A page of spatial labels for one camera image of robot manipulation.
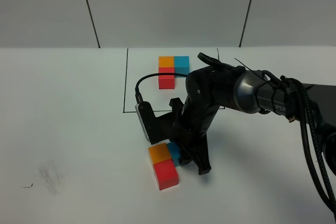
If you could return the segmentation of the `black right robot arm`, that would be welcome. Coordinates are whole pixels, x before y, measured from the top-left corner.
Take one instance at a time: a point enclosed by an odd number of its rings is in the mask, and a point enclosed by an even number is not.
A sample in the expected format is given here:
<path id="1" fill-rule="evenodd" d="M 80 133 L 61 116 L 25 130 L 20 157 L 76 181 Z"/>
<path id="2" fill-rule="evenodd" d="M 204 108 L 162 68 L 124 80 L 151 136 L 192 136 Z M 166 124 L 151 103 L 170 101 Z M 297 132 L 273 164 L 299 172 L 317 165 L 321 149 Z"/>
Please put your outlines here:
<path id="1" fill-rule="evenodd" d="M 305 84 L 293 78 L 276 78 L 269 71 L 242 66 L 206 67 L 186 77 L 185 102 L 172 99 L 176 113 L 173 140 L 181 147 L 184 162 L 194 162 L 199 174 L 211 170 L 207 130 L 220 107 L 248 114 L 275 113 L 299 121 L 309 129 L 318 153 L 335 171 L 335 87 Z"/>

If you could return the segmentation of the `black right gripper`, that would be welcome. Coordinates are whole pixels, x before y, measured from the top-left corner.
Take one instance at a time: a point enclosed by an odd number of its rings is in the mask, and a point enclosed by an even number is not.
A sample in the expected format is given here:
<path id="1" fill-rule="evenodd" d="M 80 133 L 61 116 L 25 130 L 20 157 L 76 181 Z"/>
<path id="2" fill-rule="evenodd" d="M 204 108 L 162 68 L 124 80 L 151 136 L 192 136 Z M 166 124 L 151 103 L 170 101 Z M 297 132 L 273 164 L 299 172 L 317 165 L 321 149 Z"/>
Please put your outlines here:
<path id="1" fill-rule="evenodd" d="M 181 99 L 173 98 L 169 102 L 172 108 L 173 123 L 169 132 L 169 140 L 175 142 L 185 153 L 180 154 L 180 166 L 194 161 L 198 167 L 198 174 L 210 172 L 207 131 L 219 110 L 216 103 L 193 101 L 187 97 L 185 103 Z"/>

